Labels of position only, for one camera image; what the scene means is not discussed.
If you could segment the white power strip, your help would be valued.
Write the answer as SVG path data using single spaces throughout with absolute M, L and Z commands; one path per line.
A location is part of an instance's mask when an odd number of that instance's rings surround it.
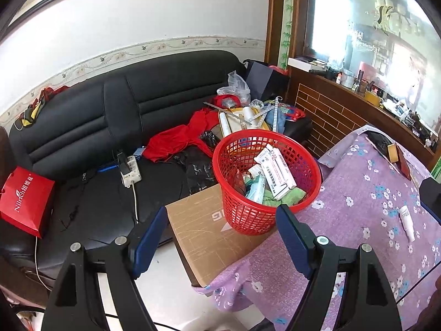
M 142 180 L 137 158 L 135 156 L 123 158 L 119 162 L 119 169 L 123 185 L 126 188 L 131 188 L 131 186 Z

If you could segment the brown cardboard box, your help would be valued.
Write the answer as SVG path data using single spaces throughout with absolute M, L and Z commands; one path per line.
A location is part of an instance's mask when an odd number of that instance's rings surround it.
M 236 232 L 224 217 L 219 185 L 175 201 L 166 209 L 178 254 L 194 287 L 207 286 L 272 234 Z

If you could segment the red cloth on sofa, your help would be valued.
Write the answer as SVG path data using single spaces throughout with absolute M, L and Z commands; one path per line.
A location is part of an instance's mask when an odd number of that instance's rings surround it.
M 196 146 L 211 157 L 213 152 L 200 137 L 218 124 L 217 112 L 203 108 L 193 113 L 187 125 L 173 127 L 150 138 L 142 156 L 152 162 L 165 161 L 188 146 Z

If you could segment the black paper shopping bag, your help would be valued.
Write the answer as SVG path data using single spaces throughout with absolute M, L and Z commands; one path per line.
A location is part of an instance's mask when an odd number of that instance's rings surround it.
M 250 99 L 264 102 L 284 95 L 289 85 L 289 76 L 260 61 L 246 59 L 244 65 L 244 80 L 250 88 Z

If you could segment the wooden brick-pattern cabinet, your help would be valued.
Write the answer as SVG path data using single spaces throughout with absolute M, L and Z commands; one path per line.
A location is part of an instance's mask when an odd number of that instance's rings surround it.
M 344 136 L 366 124 L 385 132 L 432 170 L 440 151 L 432 152 L 404 124 L 351 90 L 298 68 L 289 69 L 286 102 L 299 107 L 312 120 L 306 147 L 320 158 Z

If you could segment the white medicine box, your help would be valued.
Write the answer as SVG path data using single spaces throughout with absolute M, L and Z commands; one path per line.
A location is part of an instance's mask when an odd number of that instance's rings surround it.
M 281 200 L 297 186 L 281 151 L 269 143 L 254 158 L 261 167 L 270 191 L 276 200 Z

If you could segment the white spray bottle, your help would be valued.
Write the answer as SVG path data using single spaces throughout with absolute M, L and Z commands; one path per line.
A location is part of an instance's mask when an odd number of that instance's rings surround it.
M 404 228 L 404 231 L 406 232 L 407 238 L 410 243 L 413 243 L 415 241 L 415 231 L 413 226 L 413 220 L 410 215 L 410 211 L 406 205 L 403 205 L 399 209 L 399 217 L 402 223 L 402 226 Z

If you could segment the teal cartoon snack bag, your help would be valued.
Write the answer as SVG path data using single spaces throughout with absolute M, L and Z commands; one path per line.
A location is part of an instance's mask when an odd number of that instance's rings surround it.
M 263 203 L 266 179 L 262 174 L 250 178 L 246 183 L 245 197 L 258 204 Z

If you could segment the black leather sofa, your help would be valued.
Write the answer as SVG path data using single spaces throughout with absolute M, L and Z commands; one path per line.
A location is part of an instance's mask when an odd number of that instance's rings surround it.
M 163 205 L 191 193 L 182 157 L 138 161 L 141 181 L 123 185 L 117 156 L 185 125 L 231 72 L 248 61 L 210 50 L 134 63 L 55 95 L 32 126 L 1 132 L 1 178 L 17 167 L 55 182 L 41 239 L 1 223 L 1 258 L 19 275 L 51 285 L 73 242 L 87 249 L 126 235 Z

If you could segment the red paper gift bag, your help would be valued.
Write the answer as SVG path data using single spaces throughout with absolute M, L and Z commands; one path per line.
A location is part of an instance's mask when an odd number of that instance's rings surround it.
M 16 167 L 1 188 L 1 218 L 34 237 L 43 237 L 54 186 L 54 181 Z

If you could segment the yellow tape roll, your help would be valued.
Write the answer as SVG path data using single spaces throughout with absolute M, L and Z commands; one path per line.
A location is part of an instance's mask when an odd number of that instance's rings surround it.
M 391 143 L 387 146 L 388 159 L 391 163 L 399 162 L 398 149 L 395 143 Z

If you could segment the small red snack packet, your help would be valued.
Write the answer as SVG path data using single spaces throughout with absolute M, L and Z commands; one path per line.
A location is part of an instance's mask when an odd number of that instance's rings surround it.
M 244 176 L 239 169 L 235 171 L 232 177 L 232 187 L 242 196 L 246 194 L 246 184 L 244 182 Z

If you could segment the red flat snack packet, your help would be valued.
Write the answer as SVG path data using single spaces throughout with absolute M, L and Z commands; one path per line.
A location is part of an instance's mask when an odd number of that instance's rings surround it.
M 398 162 L 397 162 L 397 164 L 398 164 L 399 170 L 401 171 L 401 173 L 408 180 L 411 180 L 412 177 L 411 177 L 410 168 L 408 166 L 407 160 L 404 157 L 404 154 L 403 154 L 401 148 L 398 145 L 396 145 L 396 150 L 397 150 L 397 153 L 398 153 Z

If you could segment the yellow tray with rolls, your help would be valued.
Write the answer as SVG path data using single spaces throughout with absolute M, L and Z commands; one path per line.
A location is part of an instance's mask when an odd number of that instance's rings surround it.
M 265 115 L 259 115 L 260 110 L 254 107 L 233 108 L 230 112 L 218 112 L 220 133 L 226 137 L 234 132 L 248 129 L 263 129 L 269 131 L 271 128 L 265 122 Z

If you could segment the red plastic mesh basket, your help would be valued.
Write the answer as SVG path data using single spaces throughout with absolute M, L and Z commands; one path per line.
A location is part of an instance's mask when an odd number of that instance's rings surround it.
M 297 213 L 321 187 L 321 172 L 298 142 L 263 129 L 224 137 L 212 159 L 227 223 L 244 235 L 262 235 L 275 225 L 276 207 Z

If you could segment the blue rubber glove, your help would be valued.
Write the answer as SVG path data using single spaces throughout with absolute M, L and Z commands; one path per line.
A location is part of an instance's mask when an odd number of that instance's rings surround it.
M 266 115 L 265 122 L 273 132 L 283 134 L 285 131 L 286 115 L 281 108 L 274 108 Z

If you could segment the clear plastic bag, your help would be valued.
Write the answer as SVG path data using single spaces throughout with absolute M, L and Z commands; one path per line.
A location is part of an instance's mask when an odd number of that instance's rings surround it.
M 251 92 L 246 81 L 236 71 L 233 71 L 228 74 L 227 82 L 227 86 L 217 89 L 218 96 L 230 94 L 238 97 L 242 106 L 249 105 Z

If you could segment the green plush towel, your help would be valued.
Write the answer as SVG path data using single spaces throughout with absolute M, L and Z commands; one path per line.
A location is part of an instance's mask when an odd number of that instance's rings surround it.
M 291 207 L 297 205 L 305 196 L 305 191 L 300 188 L 294 188 L 283 196 L 281 200 L 276 200 L 270 190 L 265 190 L 262 204 L 271 208 L 276 208 L 281 204 Z

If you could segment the large wall mirror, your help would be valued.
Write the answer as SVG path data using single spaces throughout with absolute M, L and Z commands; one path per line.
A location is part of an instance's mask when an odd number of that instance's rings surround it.
M 283 0 L 278 57 L 362 72 L 440 133 L 440 35 L 416 0 Z

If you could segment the purple floral tablecloth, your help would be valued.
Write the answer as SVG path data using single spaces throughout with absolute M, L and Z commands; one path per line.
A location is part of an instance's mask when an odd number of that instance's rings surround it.
M 324 180 L 313 203 L 297 214 L 317 235 L 342 247 L 370 244 L 385 271 L 403 328 L 414 325 L 427 308 L 440 276 L 440 225 L 422 207 L 419 185 L 430 176 L 411 153 L 408 180 L 373 146 L 372 127 L 344 137 L 320 158 Z M 415 231 L 410 243 L 399 209 L 406 205 Z M 213 296 L 222 311 L 256 306 L 276 330 L 284 330 L 305 291 L 278 233 L 230 265 L 197 292 Z

